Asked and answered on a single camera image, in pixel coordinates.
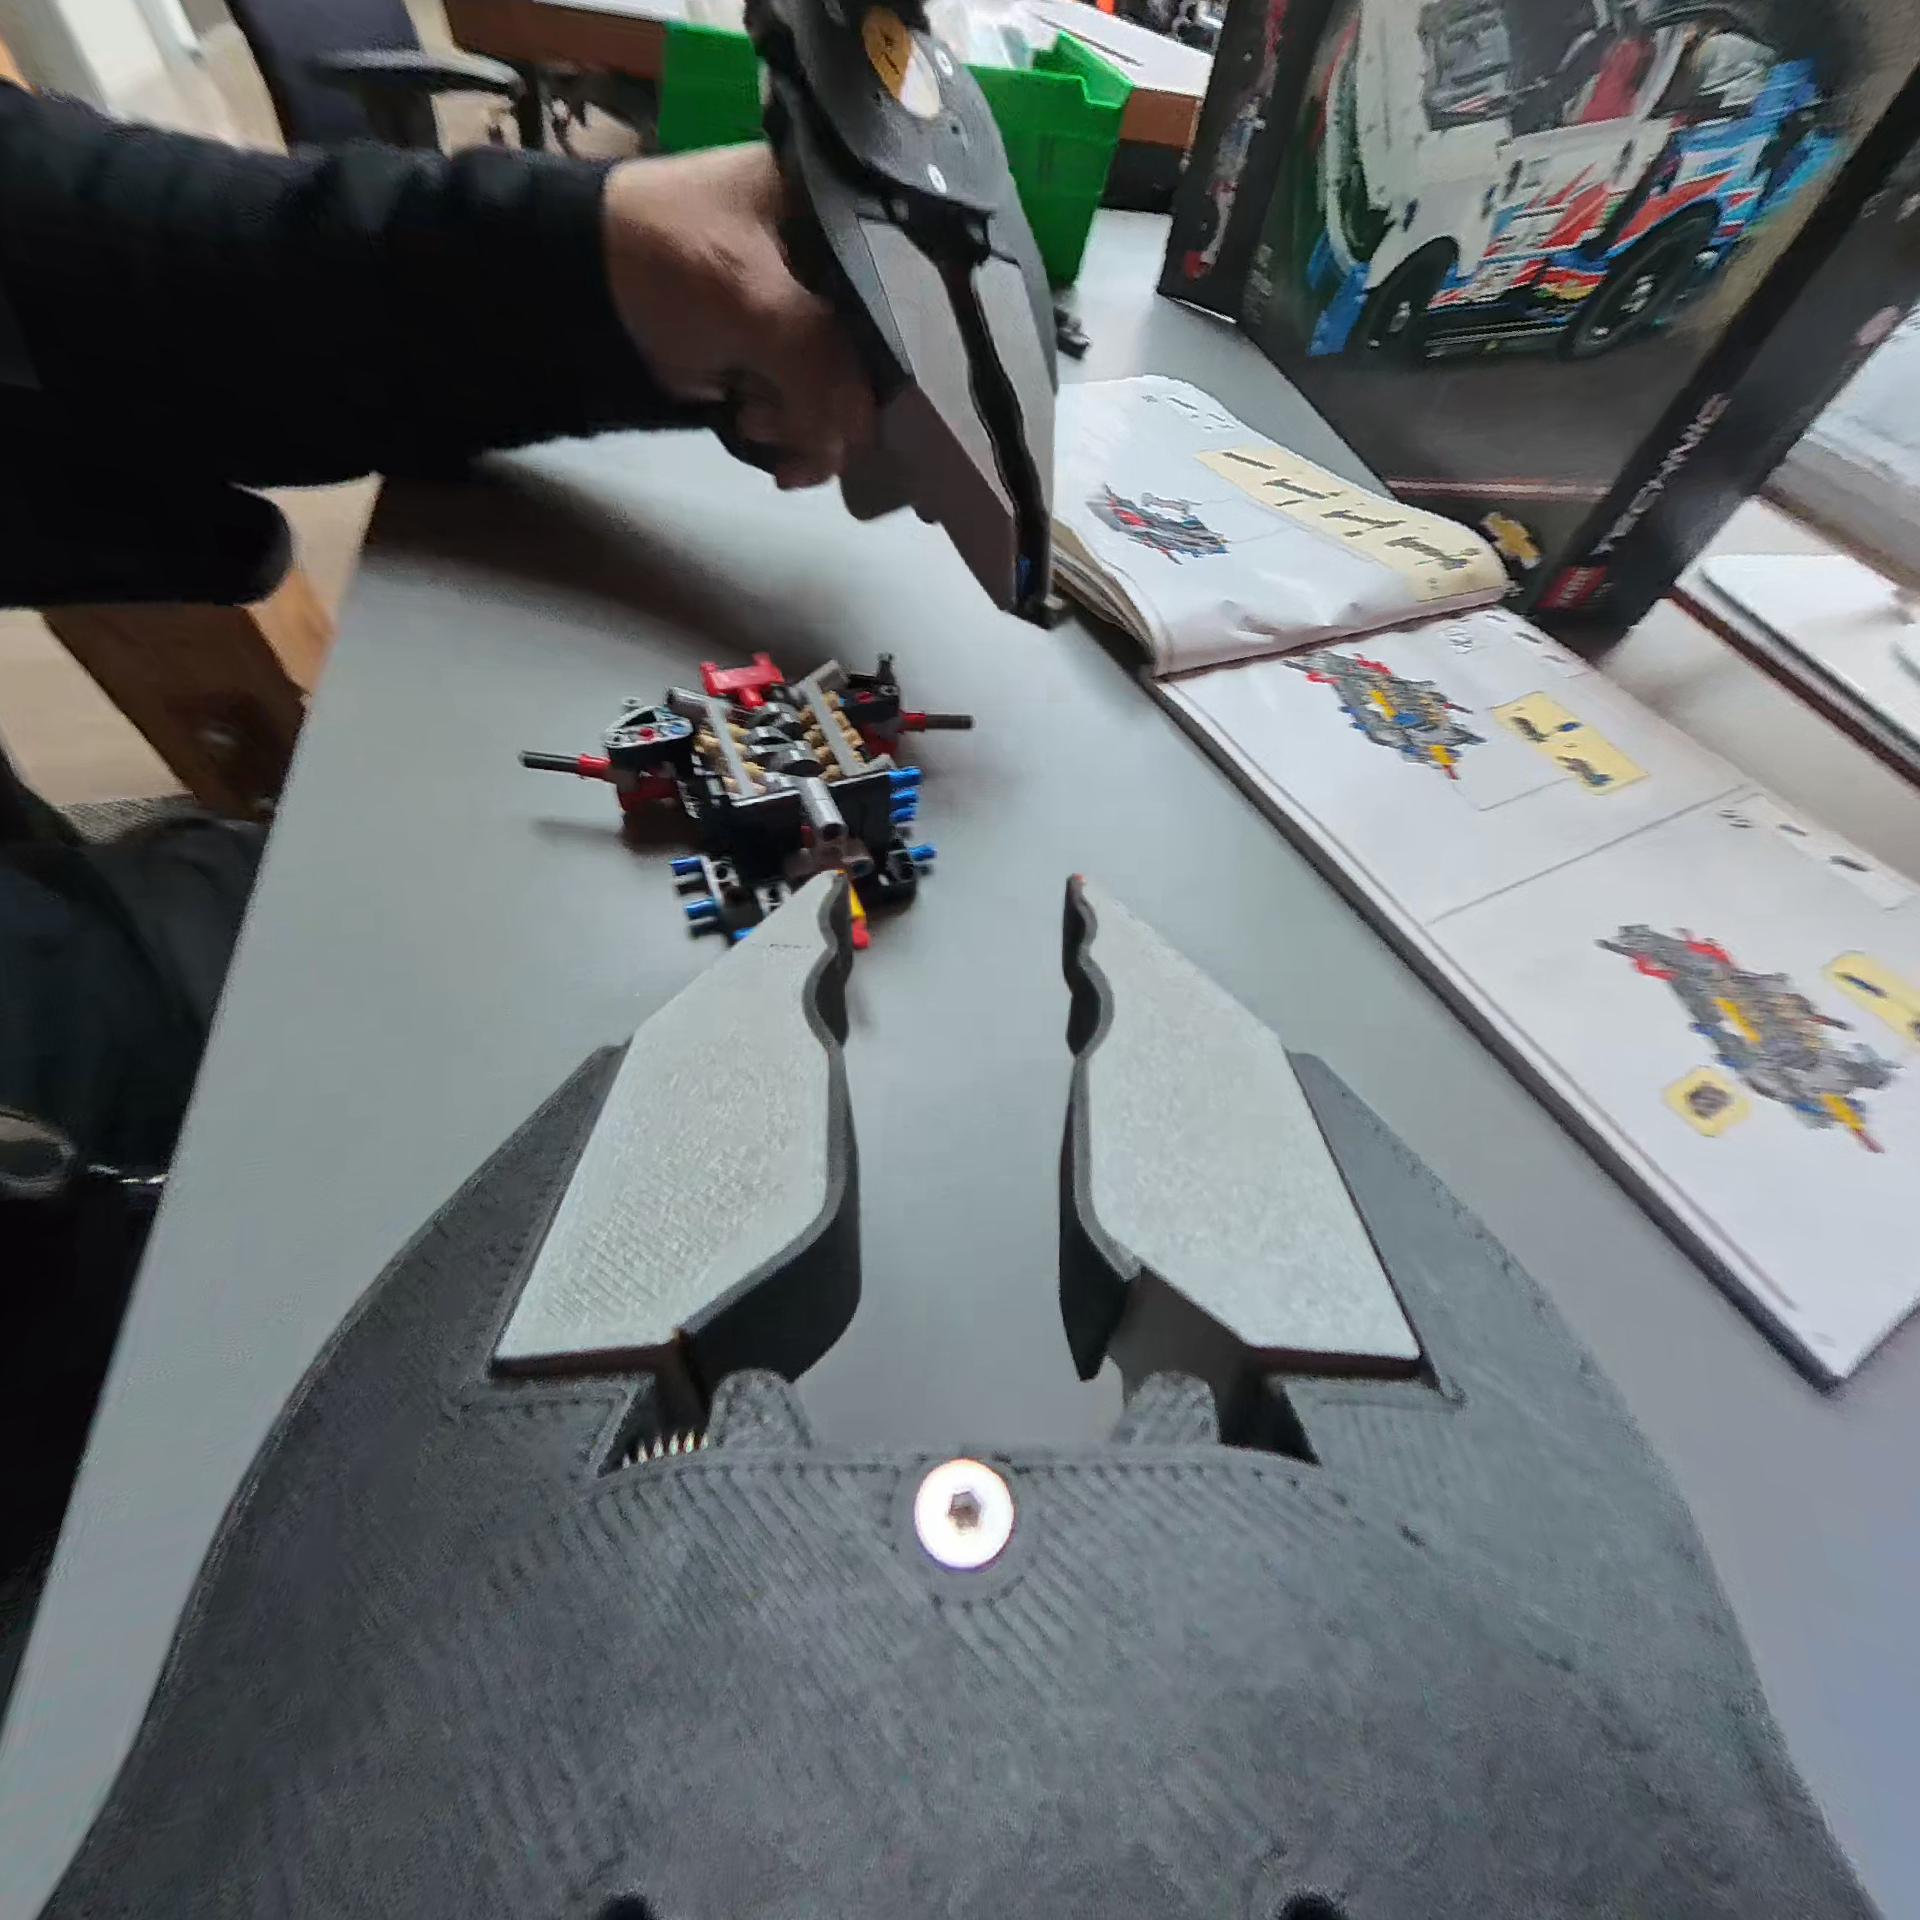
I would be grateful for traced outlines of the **lego set box with car picture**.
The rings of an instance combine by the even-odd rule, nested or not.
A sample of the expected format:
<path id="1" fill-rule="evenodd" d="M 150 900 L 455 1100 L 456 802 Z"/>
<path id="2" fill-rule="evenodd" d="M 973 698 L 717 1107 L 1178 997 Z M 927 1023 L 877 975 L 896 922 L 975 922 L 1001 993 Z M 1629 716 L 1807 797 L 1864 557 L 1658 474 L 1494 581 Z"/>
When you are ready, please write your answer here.
<path id="1" fill-rule="evenodd" d="M 1914 3 L 1236 3 L 1159 289 L 1609 643 L 1914 306 L 1914 156 Z"/>

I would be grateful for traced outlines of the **person's dark trouser leg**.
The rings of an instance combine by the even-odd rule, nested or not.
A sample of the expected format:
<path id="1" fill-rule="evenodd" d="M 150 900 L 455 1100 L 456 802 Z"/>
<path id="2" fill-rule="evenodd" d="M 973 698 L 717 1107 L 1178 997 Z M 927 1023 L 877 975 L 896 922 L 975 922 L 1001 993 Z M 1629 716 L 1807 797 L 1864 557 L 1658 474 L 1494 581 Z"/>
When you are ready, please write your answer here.
<path id="1" fill-rule="evenodd" d="M 5 761 L 5 1681 L 25 1649 L 266 836 L 81 825 Z"/>

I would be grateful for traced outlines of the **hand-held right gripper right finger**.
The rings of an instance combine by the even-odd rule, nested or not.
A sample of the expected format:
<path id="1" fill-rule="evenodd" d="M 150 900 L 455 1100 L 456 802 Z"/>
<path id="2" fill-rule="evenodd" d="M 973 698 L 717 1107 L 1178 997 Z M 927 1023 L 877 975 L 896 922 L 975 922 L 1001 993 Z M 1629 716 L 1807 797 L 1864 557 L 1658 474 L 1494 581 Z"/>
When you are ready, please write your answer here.
<path id="1" fill-rule="evenodd" d="M 1138 1385 L 1413 1378 L 1424 1347 L 1280 1035 L 1068 878 L 1061 1317 Z"/>

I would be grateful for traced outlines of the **person's left hand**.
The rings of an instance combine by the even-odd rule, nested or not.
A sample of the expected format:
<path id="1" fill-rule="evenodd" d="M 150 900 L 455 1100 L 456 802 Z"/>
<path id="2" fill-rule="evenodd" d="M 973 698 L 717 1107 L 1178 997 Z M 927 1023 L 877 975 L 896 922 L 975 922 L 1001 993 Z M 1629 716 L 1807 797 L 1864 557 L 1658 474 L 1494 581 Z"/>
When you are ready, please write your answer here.
<path id="1" fill-rule="evenodd" d="M 786 178 L 766 143 L 623 161 L 606 173 L 615 310 L 674 401 L 716 406 L 780 489 L 833 483 L 873 443 L 847 324 L 790 269 Z"/>

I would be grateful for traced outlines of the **person's left forearm black sleeve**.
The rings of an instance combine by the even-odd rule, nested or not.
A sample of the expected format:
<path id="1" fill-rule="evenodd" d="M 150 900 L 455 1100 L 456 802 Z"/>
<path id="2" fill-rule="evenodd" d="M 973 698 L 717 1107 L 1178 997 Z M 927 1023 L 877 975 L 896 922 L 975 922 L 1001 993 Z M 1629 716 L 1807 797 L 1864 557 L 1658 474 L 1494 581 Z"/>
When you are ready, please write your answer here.
<path id="1" fill-rule="evenodd" d="M 671 426 L 607 173 L 248 151 L 5 84 L 5 607 L 234 605 L 292 557 L 265 491 Z"/>

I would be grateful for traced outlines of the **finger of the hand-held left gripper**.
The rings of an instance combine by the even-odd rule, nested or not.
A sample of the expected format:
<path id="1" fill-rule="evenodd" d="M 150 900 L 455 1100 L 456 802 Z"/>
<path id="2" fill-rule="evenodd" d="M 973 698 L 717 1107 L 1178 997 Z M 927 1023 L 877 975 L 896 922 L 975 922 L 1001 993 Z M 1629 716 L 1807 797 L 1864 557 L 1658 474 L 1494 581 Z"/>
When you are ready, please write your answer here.
<path id="1" fill-rule="evenodd" d="M 912 513 L 942 529 L 981 589 L 1015 611 L 1015 516 L 996 461 L 977 372 L 984 327 L 977 271 L 1025 271 L 1024 263 L 929 255 L 896 225 L 861 225 L 871 269 L 861 283 L 874 324 L 874 443 L 839 479 L 856 521 Z"/>
<path id="2" fill-rule="evenodd" d="M 1052 485 L 1058 393 L 1053 310 L 1045 278 L 1029 271 L 977 271 L 975 314 L 998 476 L 1015 516 L 1015 613 L 1052 621 Z"/>

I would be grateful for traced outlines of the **green plastic bin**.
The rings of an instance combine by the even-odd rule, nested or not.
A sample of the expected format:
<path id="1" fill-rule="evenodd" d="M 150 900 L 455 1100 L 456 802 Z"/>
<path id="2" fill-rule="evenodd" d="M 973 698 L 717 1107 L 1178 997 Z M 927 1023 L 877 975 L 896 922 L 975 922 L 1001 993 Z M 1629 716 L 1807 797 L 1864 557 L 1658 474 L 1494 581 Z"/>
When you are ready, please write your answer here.
<path id="1" fill-rule="evenodd" d="M 1041 28 L 1024 67 L 973 63 L 1024 218 L 1056 291 L 1077 281 L 1130 97 L 1087 43 Z M 761 67 L 743 31 L 674 21 L 658 77 L 658 148 L 692 153 L 761 134 Z"/>

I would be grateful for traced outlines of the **white flat tray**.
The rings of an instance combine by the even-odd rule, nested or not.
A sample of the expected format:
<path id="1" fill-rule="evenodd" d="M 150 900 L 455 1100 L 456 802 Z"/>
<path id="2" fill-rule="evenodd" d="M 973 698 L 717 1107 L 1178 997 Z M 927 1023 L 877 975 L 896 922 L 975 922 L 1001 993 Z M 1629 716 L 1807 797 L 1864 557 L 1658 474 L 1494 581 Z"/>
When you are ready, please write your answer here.
<path id="1" fill-rule="evenodd" d="M 1849 556 L 1705 561 L 1696 607 L 1775 682 L 1914 772 L 1917 603 Z"/>

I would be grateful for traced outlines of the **partly built lego car chassis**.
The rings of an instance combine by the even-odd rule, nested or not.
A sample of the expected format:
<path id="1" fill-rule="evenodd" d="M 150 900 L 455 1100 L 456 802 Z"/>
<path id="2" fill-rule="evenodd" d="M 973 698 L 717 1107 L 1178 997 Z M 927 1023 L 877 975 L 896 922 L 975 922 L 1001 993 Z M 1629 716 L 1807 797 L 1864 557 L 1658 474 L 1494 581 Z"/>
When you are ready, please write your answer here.
<path id="1" fill-rule="evenodd" d="M 967 710 L 912 705 L 896 659 L 788 675 L 768 653 L 702 662 L 692 689 L 623 701 L 590 751 L 519 751 L 528 772 L 602 787 L 637 842 L 671 813 L 666 861 L 694 937 L 743 943 L 801 885 L 847 886 L 850 946 L 908 910 L 936 850 L 920 839 L 922 734 L 965 734 Z"/>

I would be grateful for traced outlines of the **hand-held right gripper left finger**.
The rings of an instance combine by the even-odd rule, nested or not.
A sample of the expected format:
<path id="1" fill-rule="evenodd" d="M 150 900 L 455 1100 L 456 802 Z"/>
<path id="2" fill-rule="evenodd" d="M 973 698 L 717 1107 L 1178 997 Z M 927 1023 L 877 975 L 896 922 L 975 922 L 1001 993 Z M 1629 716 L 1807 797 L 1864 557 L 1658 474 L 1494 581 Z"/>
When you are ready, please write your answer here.
<path id="1" fill-rule="evenodd" d="M 850 890 L 805 883 L 626 1044 L 492 1367 L 805 1378 L 860 1300 Z"/>

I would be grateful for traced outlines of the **black office chair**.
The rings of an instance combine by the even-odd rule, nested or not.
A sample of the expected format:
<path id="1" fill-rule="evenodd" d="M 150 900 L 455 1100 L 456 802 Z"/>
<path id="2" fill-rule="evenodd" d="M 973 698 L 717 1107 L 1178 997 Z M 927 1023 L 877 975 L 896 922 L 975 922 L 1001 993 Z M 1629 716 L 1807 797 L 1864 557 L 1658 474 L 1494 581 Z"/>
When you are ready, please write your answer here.
<path id="1" fill-rule="evenodd" d="M 449 94 L 519 109 L 521 76 L 479 54 L 432 52 L 401 3 L 226 3 L 288 151 L 377 143 L 441 153 Z"/>

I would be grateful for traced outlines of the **open lego instruction booklet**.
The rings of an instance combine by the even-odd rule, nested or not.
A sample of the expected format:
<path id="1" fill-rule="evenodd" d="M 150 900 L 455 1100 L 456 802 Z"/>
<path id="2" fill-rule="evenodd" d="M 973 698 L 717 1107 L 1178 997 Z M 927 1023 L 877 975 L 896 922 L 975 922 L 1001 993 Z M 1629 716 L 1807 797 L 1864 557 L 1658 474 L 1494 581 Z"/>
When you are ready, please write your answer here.
<path id="1" fill-rule="evenodd" d="M 1053 582 L 1824 1385 L 1914 1319 L 1914 878 L 1166 374 L 1056 404 Z"/>

